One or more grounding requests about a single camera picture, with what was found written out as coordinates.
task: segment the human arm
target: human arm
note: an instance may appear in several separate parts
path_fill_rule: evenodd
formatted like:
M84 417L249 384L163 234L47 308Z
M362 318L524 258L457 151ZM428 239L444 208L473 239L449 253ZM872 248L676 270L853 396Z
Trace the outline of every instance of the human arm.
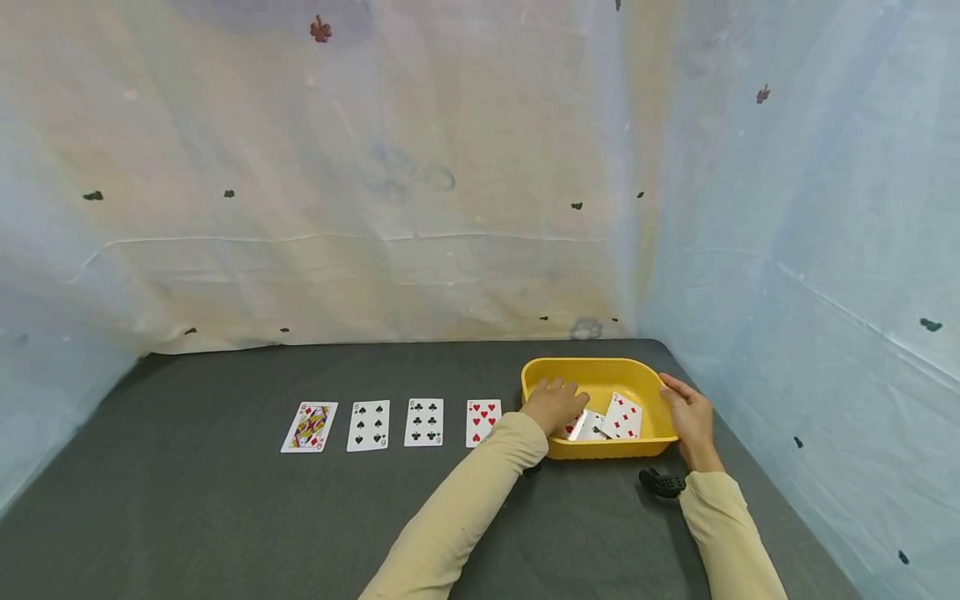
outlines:
M504 415L403 528L361 600L445 599L518 476L546 455L546 435L587 405L576 390L544 380L519 413Z
M780 600L786 592L740 487L726 473L713 444L713 407L679 379L661 373L660 395L681 439L690 467L680 506L697 541L713 600Z

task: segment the right hand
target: right hand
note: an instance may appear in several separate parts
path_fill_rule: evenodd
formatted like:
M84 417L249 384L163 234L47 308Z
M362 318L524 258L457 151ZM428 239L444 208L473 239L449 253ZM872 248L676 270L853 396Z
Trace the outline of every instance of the right hand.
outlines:
M673 427L680 437L680 453L692 470L724 470L713 445L713 405L680 379L660 374L660 397L670 408Z

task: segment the beige sleeve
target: beige sleeve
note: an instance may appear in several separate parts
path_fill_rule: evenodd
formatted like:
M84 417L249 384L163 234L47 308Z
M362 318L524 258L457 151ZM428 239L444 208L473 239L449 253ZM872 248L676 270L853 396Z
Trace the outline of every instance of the beige sleeve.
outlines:
M361 600L446 598L518 476L546 450L532 419L504 415L403 528Z
M727 473L687 475L680 505L700 546L712 600L786 598L740 486Z

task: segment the hand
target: hand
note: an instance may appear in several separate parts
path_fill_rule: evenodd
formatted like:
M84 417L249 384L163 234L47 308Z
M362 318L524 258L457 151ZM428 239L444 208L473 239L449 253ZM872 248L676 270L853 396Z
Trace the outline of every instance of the hand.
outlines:
M547 384L546 379L541 379L520 412L536 421L543 435L549 436L583 412L588 402L590 396L586 392L577 394L575 381L563 383L558 378Z
M713 445L713 405L680 379L665 372L660 374L665 384L660 397L670 408L673 427L680 436L680 453L691 470L724 470Z

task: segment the white sheet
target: white sheet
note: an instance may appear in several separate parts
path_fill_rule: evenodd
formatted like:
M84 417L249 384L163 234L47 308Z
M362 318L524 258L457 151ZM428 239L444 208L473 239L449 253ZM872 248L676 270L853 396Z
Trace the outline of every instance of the white sheet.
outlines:
M867 597L944 597L958 9L615 4L4 8L0 281L133 355L659 337Z

